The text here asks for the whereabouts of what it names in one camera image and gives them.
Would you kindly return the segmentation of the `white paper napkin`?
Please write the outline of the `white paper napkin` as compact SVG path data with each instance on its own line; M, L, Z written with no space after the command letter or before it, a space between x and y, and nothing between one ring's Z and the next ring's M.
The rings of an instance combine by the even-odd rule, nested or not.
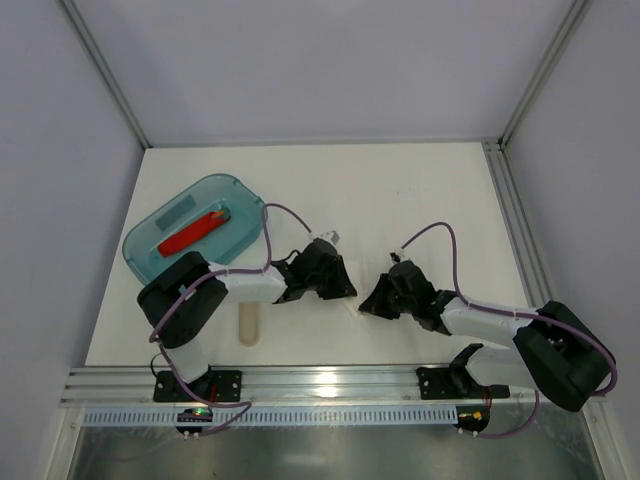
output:
M343 300L346 310L354 319L363 318L365 316L365 313L360 311L360 306L363 302L364 298L362 296L348 297Z

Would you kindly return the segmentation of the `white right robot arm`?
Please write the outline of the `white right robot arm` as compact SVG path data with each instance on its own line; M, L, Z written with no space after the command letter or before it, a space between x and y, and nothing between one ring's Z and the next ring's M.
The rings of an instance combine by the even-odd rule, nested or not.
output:
M435 288L410 260L381 274L359 310L387 320L409 315L429 332L472 338L446 368L462 394L476 387L532 389L577 412L615 378L611 353L564 304L482 305Z

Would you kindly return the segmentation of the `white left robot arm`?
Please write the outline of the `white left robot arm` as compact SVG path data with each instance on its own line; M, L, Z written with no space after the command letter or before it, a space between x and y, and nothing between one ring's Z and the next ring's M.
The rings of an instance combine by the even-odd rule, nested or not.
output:
M357 296L343 257L319 237L291 260L271 260L256 271L224 269L198 252L183 255L137 296L152 326L150 341L159 345L173 374L158 377L154 400L168 402L175 394L203 403L237 401L237 394L225 394L216 384L198 339L201 330L227 304L285 304L308 292L322 300Z

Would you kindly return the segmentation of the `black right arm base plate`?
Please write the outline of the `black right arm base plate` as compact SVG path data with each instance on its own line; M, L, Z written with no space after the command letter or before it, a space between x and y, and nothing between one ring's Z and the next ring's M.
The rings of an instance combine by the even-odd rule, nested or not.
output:
M422 400L489 400L510 397L506 385L483 386L466 370L471 356L483 347L472 343L464 348L445 367L419 367L416 369Z

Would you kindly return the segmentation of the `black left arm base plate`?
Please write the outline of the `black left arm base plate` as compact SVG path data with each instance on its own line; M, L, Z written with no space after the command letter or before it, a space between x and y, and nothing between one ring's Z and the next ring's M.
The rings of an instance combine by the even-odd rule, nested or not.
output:
M179 403L193 401L169 370L157 371L150 365L155 379L153 401ZM243 374L240 370L209 369L202 377L188 384L189 389L207 402L236 403L240 401Z

